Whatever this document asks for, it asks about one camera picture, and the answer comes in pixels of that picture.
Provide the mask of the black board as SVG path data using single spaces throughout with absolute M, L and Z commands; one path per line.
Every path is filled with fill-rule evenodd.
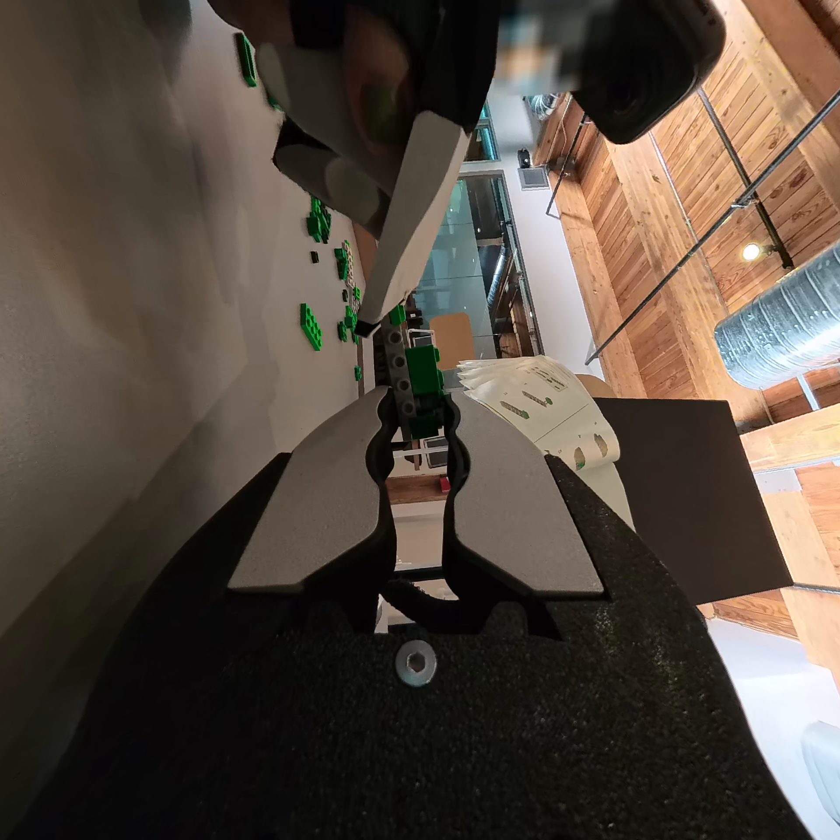
M 728 402 L 595 403 L 616 434 L 636 532 L 689 603 L 793 584 Z

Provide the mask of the glass partition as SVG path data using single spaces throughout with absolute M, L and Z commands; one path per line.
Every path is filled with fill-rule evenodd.
M 465 311 L 478 361 L 543 351 L 532 294 L 501 173 L 460 177 L 412 301 L 432 318 Z

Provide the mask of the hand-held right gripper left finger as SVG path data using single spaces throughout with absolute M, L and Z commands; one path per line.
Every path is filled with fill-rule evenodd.
M 292 451 L 228 582 L 232 592 L 303 592 L 349 569 L 384 578 L 396 562 L 385 481 L 393 390 L 378 386 Z

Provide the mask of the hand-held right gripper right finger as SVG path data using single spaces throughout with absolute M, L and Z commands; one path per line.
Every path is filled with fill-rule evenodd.
M 465 393 L 452 402 L 468 464 L 453 497 L 457 543 L 520 594 L 601 596 L 602 581 L 539 450 Z

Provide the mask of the person's left hand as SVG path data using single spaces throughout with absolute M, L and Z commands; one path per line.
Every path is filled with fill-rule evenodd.
M 343 8 L 343 83 L 353 126 L 376 158 L 398 162 L 417 114 L 424 2 L 351 2 Z

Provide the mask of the white desk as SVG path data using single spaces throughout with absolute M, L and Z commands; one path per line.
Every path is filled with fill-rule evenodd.
M 358 386 L 233 29 L 206 2 L 1 12 L 5 838 L 157 575 Z

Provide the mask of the silver air duct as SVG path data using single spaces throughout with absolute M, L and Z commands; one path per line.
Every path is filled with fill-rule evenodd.
M 729 376 L 757 391 L 838 362 L 839 244 L 720 321 L 714 338 Z

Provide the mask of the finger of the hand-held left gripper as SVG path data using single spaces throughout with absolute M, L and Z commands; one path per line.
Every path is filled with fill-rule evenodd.
M 436 113 L 416 117 L 366 281 L 356 324 L 361 337 L 417 288 L 468 144 L 459 125 Z

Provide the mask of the grey and green brick assembly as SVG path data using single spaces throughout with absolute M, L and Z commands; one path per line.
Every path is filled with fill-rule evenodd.
M 445 378 L 438 368 L 439 351 L 432 333 L 413 341 L 403 304 L 383 318 L 381 336 L 388 385 L 392 388 L 404 447 L 438 435 L 445 421 Z

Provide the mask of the black lamp rail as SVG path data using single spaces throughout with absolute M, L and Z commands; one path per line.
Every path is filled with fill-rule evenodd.
M 727 152 L 730 162 L 733 164 L 742 184 L 744 185 L 744 187 L 749 187 L 752 183 L 749 174 L 747 173 L 747 170 L 739 157 L 739 153 L 736 152 L 728 136 L 728 133 L 724 129 L 718 117 L 718 114 L 712 106 L 711 101 L 709 100 L 709 97 L 706 94 L 703 87 L 698 88 L 697 96 L 703 108 L 705 109 L 714 130 L 717 132 L 718 138 L 722 143 L 724 150 Z M 777 254 L 780 258 L 782 268 L 785 270 L 792 270 L 795 267 L 793 258 L 791 257 L 788 248 L 784 244 L 782 237 L 780 236 L 770 214 L 768 213 L 760 197 L 757 194 L 752 194 L 748 201 L 748 205 L 754 207 L 762 225 L 764 226 L 768 237 L 770 238 L 770 243 L 776 246 L 777 251 L 775 252 L 775 254 Z

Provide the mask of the white rounded object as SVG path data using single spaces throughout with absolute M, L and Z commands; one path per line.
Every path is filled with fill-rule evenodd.
M 824 811 L 839 824 L 839 728 L 824 721 L 808 725 L 801 736 L 805 768 Z

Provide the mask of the building instruction booklet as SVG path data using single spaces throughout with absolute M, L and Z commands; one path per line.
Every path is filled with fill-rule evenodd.
M 517 428 L 541 454 L 561 459 L 635 529 L 616 468 L 616 432 L 576 374 L 545 355 L 467 360 L 456 372 L 467 396 Z

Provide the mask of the wooden chair back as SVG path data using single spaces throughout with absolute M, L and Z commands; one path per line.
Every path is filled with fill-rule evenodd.
M 452 371 L 461 362 L 479 358 L 466 311 L 431 318 L 429 328 L 434 333 L 434 344 L 439 353 L 437 366 L 441 371 Z

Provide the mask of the scatter of small green bricks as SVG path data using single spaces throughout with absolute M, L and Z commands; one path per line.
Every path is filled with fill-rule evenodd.
M 316 245 L 329 245 L 332 221 L 332 214 L 326 204 L 321 199 L 315 197 L 315 195 L 310 195 L 310 209 L 304 222 L 308 236 Z M 364 359 L 361 336 L 356 332 L 356 327 L 363 301 L 363 291 L 356 280 L 354 253 L 350 241 L 347 239 L 343 240 L 339 246 L 332 249 L 332 254 L 336 277 L 341 284 L 343 302 L 343 314 L 340 320 L 337 321 L 336 335 L 338 341 L 352 343 L 355 347 L 357 362 L 353 368 L 353 377 L 358 385 L 362 386 L 364 381 Z

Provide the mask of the long black ceiling rod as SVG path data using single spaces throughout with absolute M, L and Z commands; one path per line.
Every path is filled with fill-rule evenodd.
M 728 209 L 725 210 L 719 218 L 708 228 L 708 230 L 699 238 L 696 238 L 695 243 L 693 246 L 687 249 L 684 255 L 680 257 L 680 259 L 675 263 L 673 268 L 665 274 L 662 280 L 639 302 L 639 304 L 635 307 L 631 313 L 620 322 L 620 324 L 614 329 L 612 333 L 599 345 L 597 345 L 590 355 L 585 359 L 586 363 L 591 363 L 595 359 L 601 357 L 602 353 L 606 350 L 607 347 L 626 329 L 627 326 L 635 318 L 640 314 L 642 310 L 659 294 L 660 291 L 665 289 L 672 279 L 676 277 L 676 275 L 689 263 L 689 261 L 702 250 L 703 246 L 707 243 L 707 241 L 725 224 L 728 220 L 738 211 L 743 209 L 747 209 L 753 204 L 757 204 L 760 202 L 760 197 L 758 195 L 759 189 L 763 186 L 763 184 L 770 179 L 770 176 L 775 173 L 781 165 L 792 155 L 794 151 L 797 151 L 802 143 L 809 139 L 812 133 L 819 127 L 822 126 L 824 120 L 828 117 L 828 115 L 835 109 L 835 107 L 839 103 L 839 91 L 836 91 L 831 98 L 824 104 L 813 117 L 805 124 L 804 128 L 802 128 L 794 138 L 785 146 L 783 147 L 782 151 L 778 153 L 775 158 L 772 159 L 771 163 L 769 163 L 764 170 L 759 173 L 756 178 L 752 180 L 747 180 L 744 182 L 744 190 L 742 193 L 734 199 L 731 204 L 729 205 Z

